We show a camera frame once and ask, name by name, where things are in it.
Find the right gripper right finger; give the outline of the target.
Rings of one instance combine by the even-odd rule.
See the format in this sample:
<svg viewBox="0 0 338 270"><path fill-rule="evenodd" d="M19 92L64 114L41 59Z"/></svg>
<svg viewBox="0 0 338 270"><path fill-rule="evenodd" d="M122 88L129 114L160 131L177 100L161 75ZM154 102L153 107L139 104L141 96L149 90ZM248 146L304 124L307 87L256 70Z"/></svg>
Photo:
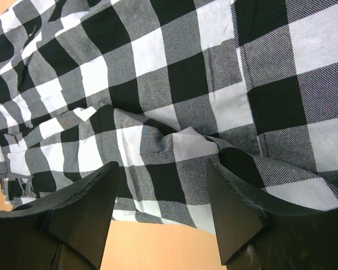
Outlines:
<svg viewBox="0 0 338 270"><path fill-rule="evenodd" d="M221 264L229 265L268 223L243 195L248 184L214 160L207 160L207 189Z"/></svg>

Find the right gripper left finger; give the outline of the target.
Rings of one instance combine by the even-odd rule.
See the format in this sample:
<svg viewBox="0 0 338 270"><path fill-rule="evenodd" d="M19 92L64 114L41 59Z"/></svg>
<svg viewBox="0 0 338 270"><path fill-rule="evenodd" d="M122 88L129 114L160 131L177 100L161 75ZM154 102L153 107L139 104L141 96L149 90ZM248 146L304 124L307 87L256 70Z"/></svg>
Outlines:
<svg viewBox="0 0 338 270"><path fill-rule="evenodd" d="M16 269L100 269L119 183L111 162L15 209Z"/></svg>

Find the black white checkered shirt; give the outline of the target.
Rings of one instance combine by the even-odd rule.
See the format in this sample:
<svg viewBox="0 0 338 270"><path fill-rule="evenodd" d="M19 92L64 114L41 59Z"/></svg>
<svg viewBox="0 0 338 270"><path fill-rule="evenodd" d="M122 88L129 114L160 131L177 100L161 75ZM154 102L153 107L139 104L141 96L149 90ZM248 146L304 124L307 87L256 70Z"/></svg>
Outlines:
<svg viewBox="0 0 338 270"><path fill-rule="evenodd" d="M0 15L12 206L115 161L114 219L213 232L208 159L338 208L338 1L17 1Z"/></svg>

